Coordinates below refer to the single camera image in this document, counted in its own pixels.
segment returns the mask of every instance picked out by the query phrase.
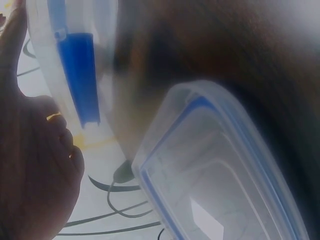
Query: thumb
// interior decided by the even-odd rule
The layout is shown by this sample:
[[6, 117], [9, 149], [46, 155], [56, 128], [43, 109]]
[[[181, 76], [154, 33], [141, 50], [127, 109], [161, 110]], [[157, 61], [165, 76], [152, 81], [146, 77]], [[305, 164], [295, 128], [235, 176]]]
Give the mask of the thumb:
[[27, 33], [26, 0], [14, 0], [13, 10], [0, 36], [0, 68], [17, 72]]

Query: hand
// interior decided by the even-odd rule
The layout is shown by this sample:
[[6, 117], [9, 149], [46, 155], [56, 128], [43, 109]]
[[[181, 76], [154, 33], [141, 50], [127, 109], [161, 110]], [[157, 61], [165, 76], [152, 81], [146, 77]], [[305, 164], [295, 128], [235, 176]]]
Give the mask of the hand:
[[49, 240], [74, 209], [84, 160], [65, 119], [47, 120], [59, 112], [52, 98], [19, 90], [26, 31], [25, 3], [16, 0], [0, 36], [0, 224], [13, 240]]

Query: black cable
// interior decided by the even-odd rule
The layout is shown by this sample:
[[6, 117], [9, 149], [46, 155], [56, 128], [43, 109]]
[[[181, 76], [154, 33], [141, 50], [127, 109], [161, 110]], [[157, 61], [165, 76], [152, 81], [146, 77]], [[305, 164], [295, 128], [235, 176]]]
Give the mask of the black cable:
[[28, 71], [25, 71], [25, 72], [19, 73], [19, 74], [17, 75], [17, 77], [21, 77], [21, 76], [23, 76], [23, 75], [26, 75], [26, 74], [32, 73], [32, 72], [37, 71], [37, 70], [39, 70], [39, 69], [40, 69], [40, 67], [36, 67], [36, 68], [31, 69], [31, 70], [28, 70]]
[[[148, 201], [144, 201], [144, 202], [141, 202], [137, 205], [133, 205], [131, 207], [128, 207], [128, 208], [125, 208], [125, 209], [122, 209], [120, 210], [121, 212], [125, 212], [125, 211], [128, 211], [128, 210], [131, 210], [131, 209], [135, 209], [135, 208], [138, 208], [142, 205], [145, 205], [147, 204]], [[86, 223], [89, 223], [89, 222], [93, 222], [93, 221], [96, 221], [96, 220], [99, 220], [99, 219], [104, 219], [104, 218], [108, 218], [108, 217], [111, 217], [111, 216], [114, 216], [114, 215], [117, 215], [118, 213], [117, 212], [112, 212], [112, 213], [109, 213], [109, 214], [105, 214], [105, 215], [101, 215], [101, 216], [96, 216], [96, 217], [91, 217], [91, 218], [87, 218], [87, 219], [83, 219], [83, 220], [78, 220], [78, 221], [71, 221], [71, 222], [68, 222], [64, 227], [65, 228], [68, 228], [68, 227], [72, 227], [72, 226], [77, 226], [77, 225], [81, 225], [81, 224], [86, 224]]]
[[26, 41], [26, 43], [25, 43], [25, 45], [23, 46], [23, 53], [26, 55], [26, 56], [28, 56], [28, 57], [30, 57], [30, 58], [32, 58], [32, 59], [36, 59], [36, 55], [34, 55], [34, 54], [32, 54], [31, 52], [29, 52], [29, 50], [28, 50], [28, 44], [30, 43], [30, 38], [29, 38], [29, 40], [28, 41]]
[[163, 229], [161, 230], [161, 232], [159, 233], [159, 235], [158, 235], [158, 240], [160, 240], [161, 234], [162, 234], [164, 231], [165, 231], [165, 229], [163, 228]]
[[110, 188], [109, 188], [108, 194], [107, 194], [107, 198], [106, 198], [106, 200], [108, 201], [109, 207], [110, 207], [113, 211], [115, 211], [115, 212], [118, 213], [119, 215], [121, 215], [121, 216], [123, 216], [123, 217], [126, 217], [126, 218], [128, 218], [128, 219], [141, 218], [141, 217], [143, 217], [143, 216], [145, 216], [145, 215], [147, 215], [147, 214], [149, 214], [149, 213], [152, 212], [152, 210], [150, 210], [150, 211], [146, 211], [146, 212], [144, 212], [144, 213], [137, 214], [137, 215], [128, 215], [128, 214], [123, 213], [123, 211], [121, 211], [121, 210], [117, 210], [117, 209], [113, 206], [113, 204], [111, 203], [111, 201], [110, 201], [110, 192], [111, 192], [112, 187], [113, 187], [114, 185], [115, 185], [115, 181], [112, 182], [112, 184], [111, 184], [111, 186], [110, 186]]
[[123, 228], [123, 229], [113, 230], [113, 231], [87, 232], [87, 233], [59, 233], [58, 236], [70, 237], [70, 236], [94, 236], [94, 235], [118, 234], [118, 233], [124, 233], [124, 232], [130, 232], [130, 231], [135, 231], [135, 230], [152, 228], [152, 227], [156, 227], [159, 225], [161, 225], [161, 223], [159, 221], [156, 221], [156, 222], [149, 223], [146, 225], [134, 226], [134, 227]]
[[[94, 179], [92, 179], [90, 176], [89, 177], [89, 180], [91, 181], [91, 183], [97, 187], [98, 189], [102, 190], [102, 191], [105, 191], [105, 192], [108, 192], [109, 189], [110, 189], [110, 185], [106, 185], [106, 184], [103, 184], [103, 183], [100, 183]], [[137, 191], [137, 190], [140, 190], [140, 186], [139, 185], [136, 185], [136, 186], [113, 186], [112, 187], [112, 190], [111, 192], [112, 193], [115, 193], [115, 192], [131, 192], [131, 191]]]

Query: transparent plastic container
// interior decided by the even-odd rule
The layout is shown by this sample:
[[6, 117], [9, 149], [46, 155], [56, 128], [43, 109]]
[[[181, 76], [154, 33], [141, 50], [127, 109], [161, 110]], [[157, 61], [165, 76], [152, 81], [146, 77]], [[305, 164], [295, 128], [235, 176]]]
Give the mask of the transparent plastic container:
[[132, 169], [174, 239], [309, 239], [274, 157], [218, 84], [174, 86]]
[[72, 133], [112, 106], [117, 0], [27, 0], [36, 58]]

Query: blue plastic strip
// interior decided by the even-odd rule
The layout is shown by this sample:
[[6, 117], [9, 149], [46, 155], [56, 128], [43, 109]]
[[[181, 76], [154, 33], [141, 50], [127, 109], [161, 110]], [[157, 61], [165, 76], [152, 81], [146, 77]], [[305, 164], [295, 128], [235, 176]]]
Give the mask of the blue plastic strip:
[[[293, 237], [293, 239], [298, 240], [299, 234], [296, 230], [297, 229], [296, 222], [294, 221], [294, 218], [290, 214], [290, 209], [286, 207], [286, 203], [284, 200], [285, 198], [281, 193], [281, 189], [278, 186], [278, 183], [270, 167], [268, 166], [264, 155], [259, 150], [257, 144], [250, 137], [251, 135], [249, 134], [249, 131], [244, 125], [244, 123], [242, 122], [242, 120], [239, 117], [237, 117], [238, 116], [237, 111], [232, 106], [230, 106], [230, 104], [222, 103], [221, 106], [225, 109], [229, 119], [231, 120], [235, 130], [237, 131], [238, 136], [241, 138], [241, 141], [245, 144], [246, 148], [251, 153], [253, 160], [255, 160], [255, 163], [258, 169], [260, 170], [263, 180], [265, 181], [265, 183], [267, 183], [270, 189], [270, 193], [272, 194], [273, 200], [276, 202], [278, 209], [282, 213], [282, 216], [285, 218], [285, 221], [287, 223], [286, 225], [291, 233], [291, 236]], [[159, 149], [159, 147], [164, 143], [164, 141], [166, 141], [167, 138], [173, 133], [173, 131], [185, 120], [185, 118], [191, 112], [193, 112], [195, 109], [199, 107], [209, 108], [210, 110], [214, 111], [219, 117], [221, 117], [220, 113], [217, 111], [214, 105], [210, 101], [208, 101], [205, 97], [201, 96], [197, 98], [186, 107], [183, 113], [178, 117], [178, 119], [173, 123], [173, 125], [169, 128], [169, 130], [164, 134], [163, 138], [158, 142], [158, 144], [155, 146], [155, 148], [151, 151], [151, 153], [147, 157], [146, 161], [140, 167], [142, 179], [144, 180], [146, 186], [148, 187], [148, 190], [150, 191], [160, 211], [162, 212], [164, 219], [167, 221], [170, 228], [176, 234], [176, 237], [179, 240], [183, 240], [184, 238], [182, 237], [180, 231], [178, 230], [178, 227], [175, 225], [173, 219], [169, 215], [159, 195], [154, 189], [151, 183], [151, 180], [149, 178], [148, 172], [146, 170], [146, 164], [150, 161], [151, 157], [155, 154], [155, 152]]]
[[100, 123], [94, 38], [91, 33], [67, 34], [57, 49], [81, 126]]
[[67, 14], [65, 0], [47, 0], [52, 31], [65, 29], [67, 33]]
[[159, 195], [157, 194], [156, 190], [154, 189], [148, 172], [146, 169], [144, 169], [145, 165], [147, 164], [147, 162], [150, 160], [150, 158], [153, 156], [153, 154], [158, 150], [158, 148], [164, 143], [164, 141], [167, 140], [167, 138], [171, 135], [171, 133], [181, 124], [181, 122], [183, 122], [183, 120], [190, 114], [192, 113], [195, 109], [197, 109], [198, 107], [207, 107], [207, 108], [211, 108], [212, 110], [214, 110], [215, 112], [217, 111], [214, 106], [207, 101], [207, 99], [203, 96], [198, 97], [197, 99], [195, 99], [194, 101], [192, 101], [186, 108], [185, 110], [182, 112], [182, 114], [178, 117], [178, 119], [173, 123], [173, 125], [169, 128], [169, 130], [165, 133], [165, 135], [163, 136], [163, 138], [158, 142], [158, 144], [155, 146], [155, 148], [152, 150], [152, 152], [150, 153], [149, 157], [146, 159], [146, 161], [142, 164], [140, 171], [141, 171], [141, 175], [142, 175], [142, 179], [144, 180], [146, 186], [148, 187], [148, 190], [150, 191], [154, 201], [156, 202], [157, 206], [159, 207], [160, 211], [163, 214], [164, 219], [166, 220], [166, 222], [169, 224], [169, 227], [171, 228], [171, 230], [174, 232], [176, 238], [178, 240], [184, 240], [185, 238], [183, 237], [183, 235], [181, 234], [181, 232], [179, 231], [178, 227], [176, 226], [175, 222], [173, 221], [173, 219], [171, 218], [170, 214], [168, 213], [166, 207], [163, 205]]

